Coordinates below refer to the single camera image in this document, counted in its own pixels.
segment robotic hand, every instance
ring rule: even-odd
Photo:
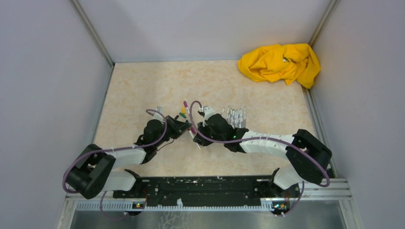
[[[67,171],[66,183],[79,192],[86,199],[91,199],[97,196],[102,191],[116,191],[139,193],[142,179],[135,172],[125,169],[124,171],[112,171],[112,169],[124,167],[131,164],[145,164],[149,162],[158,150],[158,147],[170,139],[179,138],[186,130],[191,127],[191,124],[180,122],[175,118],[163,116],[155,113],[153,119],[148,121],[143,130],[143,134],[139,136],[137,142],[126,150],[102,150],[95,144],[88,145],[78,158],[88,154],[89,152],[100,151],[89,156],[84,156],[83,159],[70,170]]]
[[[225,118],[216,114],[209,106],[200,109],[198,113],[204,117],[204,121],[198,123],[199,132],[215,140],[214,142],[232,141],[233,143],[224,144],[229,150],[241,153],[270,154],[290,161],[289,166],[276,169],[273,179],[268,183],[274,194],[281,196],[284,190],[303,180],[315,184],[322,182],[324,174],[319,166],[323,168],[323,171],[326,170],[332,152],[308,131],[299,129],[293,135],[260,134],[246,128],[233,128]],[[299,149],[305,149],[307,156],[291,146],[286,147],[285,144],[280,143],[283,141]],[[209,146],[213,143],[201,135],[197,135],[194,142],[201,146]]]

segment gray wall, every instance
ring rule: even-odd
[[[330,0],[80,0],[115,62],[239,59],[309,42]]]
[[[405,1],[343,0],[315,45],[313,92],[367,229],[403,228]]]
[[[54,228],[110,68],[68,0],[0,1],[0,31],[0,228]]]

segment yellow cloth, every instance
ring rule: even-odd
[[[308,89],[320,71],[318,58],[308,44],[263,46],[243,55],[238,67],[255,82],[283,79],[290,85],[296,80]]]

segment purple cable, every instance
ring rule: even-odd
[[[160,113],[159,111],[152,110],[152,109],[146,110],[146,113],[150,114],[150,112],[156,112],[156,113],[158,113],[160,116],[162,116],[164,120],[166,119],[165,116],[164,116],[162,113]],[[127,146],[127,147],[121,147],[121,148],[116,148],[116,149],[99,149],[99,150],[93,150],[93,151],[90,151],[90,152],[88,152],[88,153],[86,153],[86,154],[81,155],[80,157],[78,157],[78,158],[68,167],[68,169],[67,169],[66,172],[64,173],[64,177],[63,177],[63,180],[62,180],[62,188],[63,188],[63,190],[64,190],[65,192],[67,192],[67,193],[77,193],[77,191],[69,190],[69,189],[66,187],[66,180],[67,180],[67,175],[70,173],[70,171],[72,171],[73,167],[75,167],[75,165],[76,165],[79,161],[83,160],[83,159],[86,158],[87,156],[90,156],[90,155],[93,155],[93,154],[96,154],[96,153],[102,153],[102,152],[103,152],[103,153],[106,153],[106,152],[112,152],[112,151],[127,150],[127,149],[138,149],[138,148],[144,148],[144,147],[152,146],[152,145],[158,143],[158,142],[159,142],[160,140],[162,140],[162,138],[164,137],[164,135],[165,135],[165,133],[166,133],[166,130],[167,130],[167,122],[165,122],[164,124],[165,124],[165,128],[164,128],[164,130],[163,130],[162,136],[160,136],[160,138],[159,138],[158,140],[156,140],[156,141],[154,141],[154,142],[152,142],[152,143],[150,143],[150,144],[146,144],[146,145],[142,145],[142,146],[135,146],[135,147]]]
[[[106,194],[107,194],[107,192],[104,192],[104,194],[103,194],[103,196],[101,197],[101,200],[100,200],[100,211],[101,211],[101,213],[103,213],[103,215],[109,220],[123,220],[127,215],[124,215],[123,217],[120,217],[120,218],[111,218],[110,216],[108,216],[106,214],[106,212],[103,211],[103,199],[106,196]]]

